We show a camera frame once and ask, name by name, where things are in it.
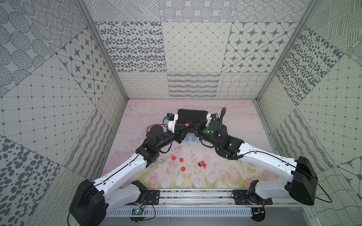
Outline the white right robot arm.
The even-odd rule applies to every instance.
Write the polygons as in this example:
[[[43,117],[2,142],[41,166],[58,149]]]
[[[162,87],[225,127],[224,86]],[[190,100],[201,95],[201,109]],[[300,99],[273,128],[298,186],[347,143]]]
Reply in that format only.
[[[225,113],[223,108],[218,120],[210,118],[191,126],[195,135],[210,143],[210,148],[214,148],[221,158],[251,163],[279,176],[279,179],[266,182],[252,181],[247,191],[249,202],[271,204],[273,198],[290,197],[301,204],[313,206],[318,177],[310,161],[302,156],[298,159],[279,156],[230,136],[222,123]]]

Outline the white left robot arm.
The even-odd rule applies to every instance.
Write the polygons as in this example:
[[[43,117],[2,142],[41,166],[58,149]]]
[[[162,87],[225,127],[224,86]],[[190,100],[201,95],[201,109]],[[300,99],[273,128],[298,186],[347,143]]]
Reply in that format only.
[[[69,214],[80,226],[98,226],[106,214],[129,203],[143,204],[147,187],[140,181],[126,188],[120,186],[149,167],[160,155],[161,149],[175,141],[181,143],[189,132],[189,124],[164,130],[162,125],[152,125],[146,139],[128,160],[116,169],[94,181],[86,179],[78,186]]]

